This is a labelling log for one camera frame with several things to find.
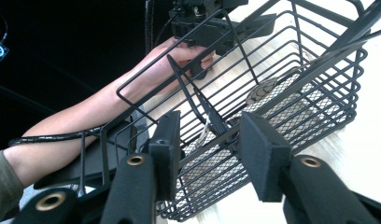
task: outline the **human arm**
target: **human arm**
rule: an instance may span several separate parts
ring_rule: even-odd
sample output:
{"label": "human arm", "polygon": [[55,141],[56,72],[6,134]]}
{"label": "human arm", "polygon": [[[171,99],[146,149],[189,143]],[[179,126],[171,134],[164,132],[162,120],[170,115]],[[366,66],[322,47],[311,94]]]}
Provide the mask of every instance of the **human arm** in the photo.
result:
{"label": "human arm", "polygon": [[[23,136],[78,132],[112,120],[129,107],[117,96],[117,88],[174,43],[175,39],[170,38],[155,48],[134,69],[79,104],[40,121]],[[187,46],[179,45],[170,54],[179,64],[183,64],[203,50],[203,48],[196,46],[187,48]],[[211,61],[212,55],[210,54],[203,59],[202,67],[207,67]],[[120,94],[135,103],[172,73],[173,71],[164,57],[135,79],[134,82],[127,85]],[[86,144],[90,144],[94,139],[94,137],[88,137]],[[5,149],[4,156],[22,185],[27,187],[41,177],[65,167],[65,165],[77,157],[79,152],[80,140],[76,139],[63,142],[16,145]]]}

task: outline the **sleeve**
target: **sleeve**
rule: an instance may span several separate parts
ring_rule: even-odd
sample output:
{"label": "sleeve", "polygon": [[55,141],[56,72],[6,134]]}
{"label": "sleeve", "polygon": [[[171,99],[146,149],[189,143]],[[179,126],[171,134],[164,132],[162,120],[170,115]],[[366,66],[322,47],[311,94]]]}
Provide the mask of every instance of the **sleeve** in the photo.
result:
{"label": "sleeve", "polygon": [[21,181],[0,151],[0,220],[5,213],[16,207],[22,196]]}

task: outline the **metal grommet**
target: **metal grommet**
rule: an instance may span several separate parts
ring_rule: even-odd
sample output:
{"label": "metal grommet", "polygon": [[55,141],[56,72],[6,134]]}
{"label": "metal grommet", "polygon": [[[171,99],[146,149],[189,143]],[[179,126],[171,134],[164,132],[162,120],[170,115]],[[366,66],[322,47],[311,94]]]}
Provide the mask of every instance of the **metal grommet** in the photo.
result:
{"label": "metal grommet", "polygon": [[65,198],[66,195],[63,191],[54,192],[39,200],[35,208],[38,211],[49,211],[62,204],[65,201]]}
{"label": "metal grommet", "polygon": [[319,162],[316,159],[310,158],[310,157],[302,158],[301,161],[306,166],[310,166],[310,167],[314,167],[314,168],[321,166],[321,162]]}
{"label": "metal grommet", "polygon": [[144,157],[142,156],[133,156],[127,159],[127,164],[129,165],[141,165],[142,163],[144,163]]}

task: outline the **wire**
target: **wire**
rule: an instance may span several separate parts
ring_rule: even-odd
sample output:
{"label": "wire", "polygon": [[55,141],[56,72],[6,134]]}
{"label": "wire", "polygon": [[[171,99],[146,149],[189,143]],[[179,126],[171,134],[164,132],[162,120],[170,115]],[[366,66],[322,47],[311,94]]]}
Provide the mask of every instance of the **wire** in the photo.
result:
{"label": "wire", "polygon": [[0,12],[0,17],[2,18],[2,21],[4,22],[4,25],[5,25],[4,35],[2,36],[2,38],[0,40],[0,44],[4,44],[5,40],[7,39],[8,25],[7,25],[7,20],[5,20],[5,17],[2,15],[1,12]]}
{"label": "wire", "polygon": [[62,133],[62,134],[53,134],[53,135],[39,135],[39,136],[14,138],[9,141],[8,145],[10,147],[13,147],[18,144],[61,142],[66,140],[73,140],[73,139],[81,138],[83,133],[85,133],[85,137],[99,133],[102,128],[103,126],[92,128],[86,131],[76,132],[76,133]]}
{"label": "wire", "polygon": [[154,11],[154,1],[146,0],[145,1],[145,54],[149,54],[152,50],[153,43],[153,11]]}
{"label": "wire", "polygon": [[171,22],[173,19],[175,19],[178,15],[179,15],[179,12],[176,13],[176,15],[174,15],[173,18],[171,18],[170,20],[168,20],[168,21],[166,22],[166,24],[163,26],[163,28],[160,30],[160,32],[159,32],[158,35],[156,36],[156,41],[155,41],[155,44],[154,44],[153,47],[158,46],[159,40],[161,39],[162,34],[163,34],[163,32],[165,31],[165,29],[167,28],[168,24],[170,24],[170,22]]}

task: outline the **black wire basket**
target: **black wire basket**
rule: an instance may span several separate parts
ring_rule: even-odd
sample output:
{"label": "black wire basket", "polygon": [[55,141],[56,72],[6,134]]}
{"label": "black wire basket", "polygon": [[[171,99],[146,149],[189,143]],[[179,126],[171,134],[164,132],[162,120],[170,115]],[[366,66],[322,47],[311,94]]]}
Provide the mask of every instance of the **black wire basket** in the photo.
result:
{"label": "black wire basket", "polygon": [[[357,10],[362,17],[364,9],[359,2],[347,3],[348,9]],[[363,74],[360,62],[367,57],[362,45],[368,32],[360,28],[357,17],[347,18],[321,4],[326,3],[267,1],[245,18],[237,18],[233,11],[231,17],[236,17],[237,22],[219,10],[124,83],[117,94],[131,107],[99,134],[103,180],[109,178],[111,167],[115,168],[111,163],[119,163],[118,157],[142,150],[162,116],[180,111],[182,158],[176,199],[157,202],[156,207],[164,218],[185,221],[250,182],[237,153],[242,112],[266,118],[292,145],[293,154],[345,127],[357,114],[357,80]],[[269,21],[252,32],[243,32],[262,15],[268,15]],[[226,32],[203,53],[182,67],[166,56],[217,16],[223,18]],[[266,35],[269,27],[274,30]],[[191,77],[184,73],[222,45],[226,50],[204,71]],[[135,104],[120,95],[122,89],[163,57],[171,62],[172,76]],[[179,89],[157,95],[175,80]],[[118,128],[129,117],[132,119]],[[115,137],[107,137],[108,132]],[[131,137],[123,143],[120,135],[126,132]],[[112,161],[106,155],[110,146],[114,146],[117,157]],[[84,162],[81,156],[81,167]],[[85,179],[83,169],[81,185]]]}
{"label": "black wire basket", "polygon": [[[367,52],[359,47],[347,55],[322,56],[336,50],[330,46],[351,20],[304,1],[264,7],[268,9],[263,14],[275,13],[269,21],[275,24],[271,35],[253,38],[257,30],[237,39],[231,50],[215,59],[205,79],[189,79],[178,92],[144,104],[145,113],[153,118],[147,118],[144,132],[149,134],[162,114],[181,111],[185,158],[180,163],[176,200],[157,204],[162,217],[184,221],[249,182],[237,154],[235,131],[243,111],[269,120],[290,142],[294,154],[356,116],[357,79]],[[235,28],[230,32],[235,35]],[[323,70],[315,68],[329,57]],[[178,69],[177,76],[183,75]]]}

